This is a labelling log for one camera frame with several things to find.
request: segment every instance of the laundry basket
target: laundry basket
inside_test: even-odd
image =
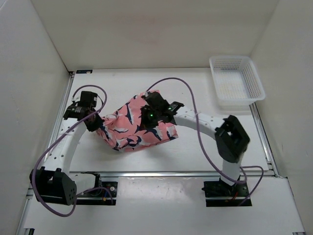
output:
[[[213,56],[210,67],[218,103],[246,106],[265,98],[260,78],[247,56]]]

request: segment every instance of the basket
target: basket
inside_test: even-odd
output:
[[[265,98],[252,60],[247,56],[210,58],[213,81],[221,106],[246,106]]]

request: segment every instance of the white floor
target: white floor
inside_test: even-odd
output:
[[[198,110],[202,113],[217,117],[236,115],[251,139],[242,165],[260,165],[268,170],[250,109],[247,107],[243,112],[220,110],[210,69],[94,70],[91,74],[76,74],[68,105],[78,87],[95,84],[103,87],[108,93],[107,105],[101,112],[101,115],[105,116],[156,81],[171,76],[182,78],[189,83],[194,91]],[[164,81],[155,88],[160,90],[163,98],[170,103],[178,101],[192,108],[190,93],[183,83]],[[97,92],[103,97],[98,89],[84,90]],[[132,153],[111,150],[95,133],[86,132],[76,149],[71,171],[212,171],[212,166],[201,152],[196,131],[180,126],[177,131],[177,140]],[[207,153],[218,167],[222,167],[222,159],[217,152],[215,141],[208,136],[202,136]]]
[[[286,179],[266,177],[252,207],[207,208],[202,178],[119,178],[116,206],[77,206],[61,218],[32,199],[34,235],[292,235],[304,229]],[[256,183],[250,177],[249,187]],[[53,205],[61,212],[70,207]]]

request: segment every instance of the pink cloth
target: pink cloth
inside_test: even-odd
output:
[[[114,150],[125,152],[140,150],[178,138],[175,126],[171,123],[159,122],[155,128],[139,130],[140,108],[147,104],[141,98],[145,94],[146,92],[135,95],[114,114],[102,118],[104,120],[103,126],[96,132]]]

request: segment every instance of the beige wall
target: beige wall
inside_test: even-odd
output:
[[[0,234],[15,234],[68,72],[29,0],[0,0]]]
[[[257,106],[274,157],[313,234],[313,1],[280,0],[252,59],[267,94]]]
[[[250,55],[278,0],[32,0],[69,70],[208,67]]]

